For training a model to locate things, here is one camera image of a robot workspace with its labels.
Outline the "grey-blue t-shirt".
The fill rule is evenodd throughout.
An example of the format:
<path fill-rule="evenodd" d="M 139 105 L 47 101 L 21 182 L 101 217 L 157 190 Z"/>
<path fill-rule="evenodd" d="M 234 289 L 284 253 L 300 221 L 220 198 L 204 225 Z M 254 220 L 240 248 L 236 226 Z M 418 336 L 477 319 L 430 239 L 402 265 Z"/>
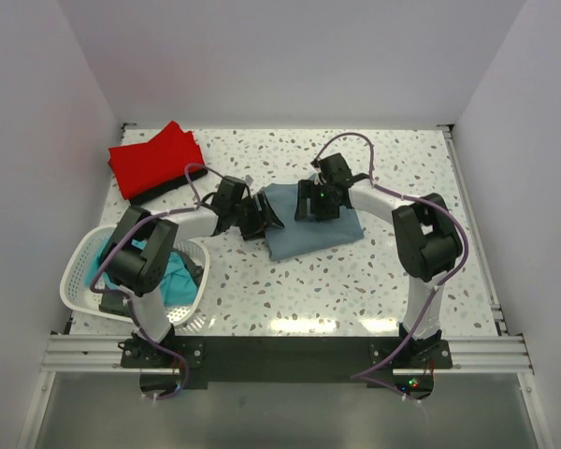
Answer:
<path fill-rule="evenodd" d="M 355 243 L 364 237 L 358 215 L 342 208 L 340 216 L 318 222 L 313 218 L 295 220 L 297 184 L 271 183 L 261 189 L 284 228 L 270 227 L 265 241 L 271 261 L 278 262 L 306 253 L 314 253 L 336 246 Z"/>

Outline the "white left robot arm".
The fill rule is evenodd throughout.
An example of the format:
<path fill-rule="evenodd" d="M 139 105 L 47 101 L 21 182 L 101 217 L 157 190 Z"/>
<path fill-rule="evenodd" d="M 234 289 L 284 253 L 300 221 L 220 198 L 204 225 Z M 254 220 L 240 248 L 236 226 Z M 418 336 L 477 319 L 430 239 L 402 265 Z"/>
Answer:
<path fill-rule="evenodd" d="M 165 276 L 174 245 L 188 239 L 209 238 L 236 227 L 245 240 L 261 239 L 269 228 L 283 229 L 266 194 L 253 194 L 239 178 L 224 176 L 216 191 L 190 208 L 151 213 L 129 208 L 115 227 L 99 257 L 90 282 L 94 293 L 106 293 L 97 284 L 107 275 L 116 286 L 114 294 L 130 313 L 138 336 L 145 340 L 142 355 L 155 367 L 168 365 L 175 344 L 174 333 L 159 284 Z"/>

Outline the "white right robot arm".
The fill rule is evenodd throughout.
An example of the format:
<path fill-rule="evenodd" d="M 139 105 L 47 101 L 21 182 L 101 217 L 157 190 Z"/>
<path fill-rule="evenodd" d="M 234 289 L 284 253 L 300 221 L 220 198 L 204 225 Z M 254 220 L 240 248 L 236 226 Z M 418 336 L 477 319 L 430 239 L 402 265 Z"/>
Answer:
<path fill-rule="evenodd" d="M 397 345 L 397 354 L 404 365 L 420 367 L 431 356 L 429 341 L 440 338 L 442 287 L 468 254 L 465 232 L 438 194 L 415 197 L 381 187 L 365 173 L 353 174 L 339 153 L 316 158 L 311 165 L 315 177 L 297 185 L 297 221 L 334 220 L 349 209 L 393 227 L 398 260 L 410 279 L 400 323 L 408 338 Z"/>

